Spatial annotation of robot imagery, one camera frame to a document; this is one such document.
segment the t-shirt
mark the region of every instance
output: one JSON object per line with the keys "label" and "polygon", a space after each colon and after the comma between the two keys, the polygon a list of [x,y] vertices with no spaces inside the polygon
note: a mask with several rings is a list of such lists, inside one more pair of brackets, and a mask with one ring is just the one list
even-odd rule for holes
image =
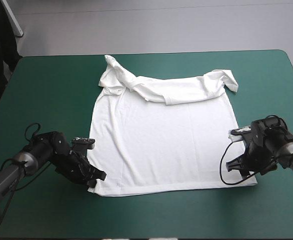
{"label": "t-shirt", "polygon": [[[254,177],[235,186],[220,180],[219,164],[230,143],[229,130],[238,124],[225,92],[238,90],[230,70],[203,76],[155,79],[135,76],[114,57],[99,81],[90,127],[95,148],[91,164],[106,172],[88,191],[101,196],[131,196],[165,191],[250,186]],[[241,180],[227,172],[225,162],[244,152],[234,143],[224,157],[223,178]]]}

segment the table surface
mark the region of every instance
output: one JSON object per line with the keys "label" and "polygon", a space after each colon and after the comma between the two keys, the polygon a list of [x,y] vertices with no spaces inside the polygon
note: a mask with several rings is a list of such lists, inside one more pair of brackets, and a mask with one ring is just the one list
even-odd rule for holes
{"label": "table surface", "polygon": [[[159,79],[231,69],[239,89],[227,94],[239,126],[276,114],[293,133],[293,67],[281,50],[115,58],[137,76]],[[23,58],[0,101],[0,166],[27,144],[24,131],[33,122],[42,124],[42,133],[60,131],[68,140],[88,137],[105,69],[103,55]],[[257,181],[250,187],[101,197],[70,183],[52,166],[15,194],[0,236],[293,238],[293,172],[279,167]]]}

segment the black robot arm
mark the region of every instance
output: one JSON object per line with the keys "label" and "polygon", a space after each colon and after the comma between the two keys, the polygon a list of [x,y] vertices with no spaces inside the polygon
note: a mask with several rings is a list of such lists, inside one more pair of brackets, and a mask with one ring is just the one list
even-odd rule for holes
{"label": "black robot arm", "polygon": [[250,126],[233,129],[229,138],[243,141],[245,152],[226,163],[228,172],[239,170],[245,179],[250,172],[264,175],[276,170],[278,163],[293,170],[293,135],[282,118],[270,115],[253,121]]}
{"label": "black robot arm", "polygon": [[[69,146],[61,132],[52,131],[36,135],[40,130],[40,125],[36,124],[38,129],[33,133],[32,138],[25,137],[29,144],[10,159],[9,166],[1,168],[0,202],[7,193],[12,192],[11,196],[13,196],[16,190],[23,188],[17,188],[20,179],[25,176],[33,176],[47,162],[56,166],[56,172],[76,184],[94,187],[96,179],[105,180],[106,173],[92,166],[85,156],[87,149],[94,148],[94,139],[76,137],[71,141],[72,146]],[[0,212],[0,224],[6,210],[7,207],[3,214]]]}

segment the fabric fold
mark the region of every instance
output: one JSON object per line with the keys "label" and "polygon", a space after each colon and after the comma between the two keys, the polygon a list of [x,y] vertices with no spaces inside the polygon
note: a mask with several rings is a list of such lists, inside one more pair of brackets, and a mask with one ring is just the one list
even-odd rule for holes
{"label": "fabric fold", "polygon": [[233,92],[239,88],[231,70],[215,69],[203,76],[162,80],[136,77],[110,55],[105,55],[105,60],[107,68],[99,86],[104,87],[106,95],[120,95],[128,88],[146,101],[174,105],[217,98],[225,93],[224,86]]}

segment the floor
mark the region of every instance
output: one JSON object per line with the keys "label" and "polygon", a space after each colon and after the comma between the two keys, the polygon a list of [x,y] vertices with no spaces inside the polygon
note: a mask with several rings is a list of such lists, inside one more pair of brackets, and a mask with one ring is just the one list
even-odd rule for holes
{"label": "floor", "polygon": [[23,56],[281,49],[293,65],[293,0],[8,3],[24,31]]}

